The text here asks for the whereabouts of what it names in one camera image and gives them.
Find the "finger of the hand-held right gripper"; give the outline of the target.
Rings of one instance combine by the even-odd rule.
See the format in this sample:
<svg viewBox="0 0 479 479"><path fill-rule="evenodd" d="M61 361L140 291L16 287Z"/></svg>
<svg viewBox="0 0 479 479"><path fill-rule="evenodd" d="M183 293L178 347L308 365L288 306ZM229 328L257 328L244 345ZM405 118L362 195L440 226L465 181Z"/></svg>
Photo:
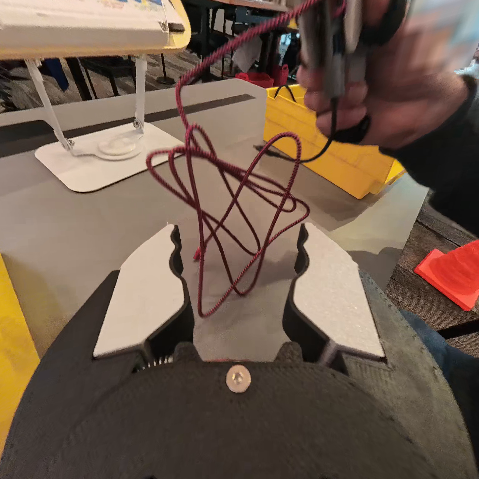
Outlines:
<svg viewBox="0 0 479 479"><path fill-rule="evenodd" d="M316 1L298 17L303 60L310 70L322 67L324 20L324 1Z"/></svg>

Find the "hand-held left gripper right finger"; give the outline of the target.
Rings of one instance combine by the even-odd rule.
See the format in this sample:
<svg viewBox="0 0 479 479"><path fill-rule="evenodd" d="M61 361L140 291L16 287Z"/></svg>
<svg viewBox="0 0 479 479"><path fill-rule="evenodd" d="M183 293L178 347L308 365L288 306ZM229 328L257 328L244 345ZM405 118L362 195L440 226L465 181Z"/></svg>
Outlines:
<svg viewBox="0 0 479 479"><path fill-rule="evenodd" d="M344 356L386 363L358 265L310 222L300 226L283 329L306 363L339 367Z"/></svg>

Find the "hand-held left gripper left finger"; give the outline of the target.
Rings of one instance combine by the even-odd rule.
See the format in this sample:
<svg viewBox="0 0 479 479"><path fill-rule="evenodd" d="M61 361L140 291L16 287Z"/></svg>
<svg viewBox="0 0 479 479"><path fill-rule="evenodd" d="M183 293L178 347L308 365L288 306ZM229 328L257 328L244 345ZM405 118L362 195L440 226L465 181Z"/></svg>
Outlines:
<svg viewBox="0 0 479 479"><path fill-rule="evenodd" d="M145 366L172 362L192 342L195 318L182 276L181 236L167 224L122 264L105 313L95 359L139 353Z"/></svg>

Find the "yellow plastic bin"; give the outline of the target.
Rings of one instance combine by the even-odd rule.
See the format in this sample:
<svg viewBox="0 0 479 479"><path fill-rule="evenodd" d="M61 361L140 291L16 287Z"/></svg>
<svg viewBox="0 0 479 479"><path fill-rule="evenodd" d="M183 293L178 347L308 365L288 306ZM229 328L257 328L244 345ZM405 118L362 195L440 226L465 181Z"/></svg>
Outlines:
<svg viewBox="0 0 479 479"><path fill-rule="evenodd" d="M305 89L300 85L266 89L264 141L283 132L293 132L302 144L301 159L310 159L326 144L316 128L316 116L304 106ZM377 147L333 142L315 161L305 166L357 199L377 195L405 174L395 159L383 155Z"/></svg>
<svg viewBox="0 0 479 479"><path fill-rule="evenodd" d="M0 452L26 387L39 364L3 257L0 258Z"/></svg>

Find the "person's right forearm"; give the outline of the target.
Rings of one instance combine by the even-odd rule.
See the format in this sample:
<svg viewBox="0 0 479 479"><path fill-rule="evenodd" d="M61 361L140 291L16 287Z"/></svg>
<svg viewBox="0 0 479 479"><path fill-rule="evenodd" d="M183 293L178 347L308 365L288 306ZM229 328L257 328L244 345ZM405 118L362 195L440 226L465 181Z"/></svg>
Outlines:
<svg viewBox="0 0 479 479"><path fill-rule="evenodd" d="M380 147L432 192L429 203L465 231L479 235L479 97L462 76L468 97L440 127L399 149Z"/></svg>

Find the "person's right hand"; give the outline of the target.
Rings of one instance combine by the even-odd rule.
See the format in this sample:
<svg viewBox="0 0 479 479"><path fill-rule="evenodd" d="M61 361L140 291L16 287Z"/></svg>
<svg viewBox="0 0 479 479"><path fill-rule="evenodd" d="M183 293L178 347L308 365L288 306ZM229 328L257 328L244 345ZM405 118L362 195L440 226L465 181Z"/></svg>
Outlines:
<svg viewBox="0 0 479 479"><path fill-rule="evenodd" d="M316 113L316 127L339 141L365 117L370 123L361 145L397 150L440 127L469 95L466 82L438 67L415 68L406 54L415 36L406 22L384 46L366 58L365 78L345 84L337 103L333 133L332 107L326 97L322 70L300 67L299 83L306 89L304 104Z"/></svg>

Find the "pale hanging cloth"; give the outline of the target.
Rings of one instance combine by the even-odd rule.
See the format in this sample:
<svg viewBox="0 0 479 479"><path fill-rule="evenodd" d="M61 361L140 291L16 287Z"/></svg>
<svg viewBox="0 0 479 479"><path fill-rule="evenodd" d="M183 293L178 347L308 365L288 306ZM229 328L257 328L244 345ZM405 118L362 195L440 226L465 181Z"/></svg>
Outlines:
<svg viewBox="0 0 479 479"><path fill-rule="evenodd" d="M251 70L254 63L260 59L262 41L260 37L255 37L245 42L235 50L232 56L233 65L240 73L247 73Z"/></svg>

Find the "orange traffic cone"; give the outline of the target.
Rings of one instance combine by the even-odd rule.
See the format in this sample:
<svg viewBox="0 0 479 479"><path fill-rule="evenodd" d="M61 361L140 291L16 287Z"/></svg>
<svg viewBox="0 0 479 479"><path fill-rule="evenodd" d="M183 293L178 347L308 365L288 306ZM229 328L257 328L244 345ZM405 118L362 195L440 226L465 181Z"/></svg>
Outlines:
<svg viewBox="0 0 479 479"><path fill-rule="evenodd" d="M447 253L434 249L414 272L462 310L470 311L479 296L479 241Z"/></svg>

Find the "white metal stand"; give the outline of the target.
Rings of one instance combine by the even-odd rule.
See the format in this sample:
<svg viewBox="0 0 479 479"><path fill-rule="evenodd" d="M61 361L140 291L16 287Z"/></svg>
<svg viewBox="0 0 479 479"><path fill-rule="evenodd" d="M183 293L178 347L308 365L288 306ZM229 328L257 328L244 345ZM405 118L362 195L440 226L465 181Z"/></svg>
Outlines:
<svg viewBox="0 0 479 479"><path fill-rule="evenodd" d="M149 153L159 150L153 166L167 161L167 152L180 146L180 140L145 120L145 54L135 57L135 117L131 123L80 135L65 137L47 95L36 59L27 59L27 69L42 101L46 122L56 142L35 150L35 158L64 186L76 193L98 191L147 170Z"/></svg>

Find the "black metal bar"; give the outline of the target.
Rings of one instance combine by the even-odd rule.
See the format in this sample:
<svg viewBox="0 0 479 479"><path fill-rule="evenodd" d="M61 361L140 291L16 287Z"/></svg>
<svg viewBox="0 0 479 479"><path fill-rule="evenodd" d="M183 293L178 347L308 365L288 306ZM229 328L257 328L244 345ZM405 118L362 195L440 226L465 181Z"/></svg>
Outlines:
<svg viewBox="0 0 479 479"><path fill-rule="evenodd" d="M463 322L458 325L450 326L437 330L444 339L454 339L479 332L479 319Z"/></svg>

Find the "person's leg in jeans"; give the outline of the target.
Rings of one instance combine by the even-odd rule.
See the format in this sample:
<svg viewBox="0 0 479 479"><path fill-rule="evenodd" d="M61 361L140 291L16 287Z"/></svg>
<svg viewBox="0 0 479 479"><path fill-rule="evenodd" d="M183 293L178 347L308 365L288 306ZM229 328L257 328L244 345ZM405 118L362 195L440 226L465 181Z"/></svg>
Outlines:
<svg viewBox="0 0 479 479"><path fill-rule="evenodd" d="M462 412L476 461L479 457L479 359L449 345L419 316L399 310L440 367Z"/></svg>

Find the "printed instruction sheet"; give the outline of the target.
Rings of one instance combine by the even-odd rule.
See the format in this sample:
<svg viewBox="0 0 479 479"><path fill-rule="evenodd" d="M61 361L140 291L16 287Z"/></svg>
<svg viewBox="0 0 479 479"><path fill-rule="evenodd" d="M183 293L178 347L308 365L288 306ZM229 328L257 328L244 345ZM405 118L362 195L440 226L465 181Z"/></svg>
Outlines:
<svg viewBox="0 0 479 479"><path fill-rule="evenodd" d="M116 0L3 0L1 27L140 29L169 32L162 3Z"/></svg>

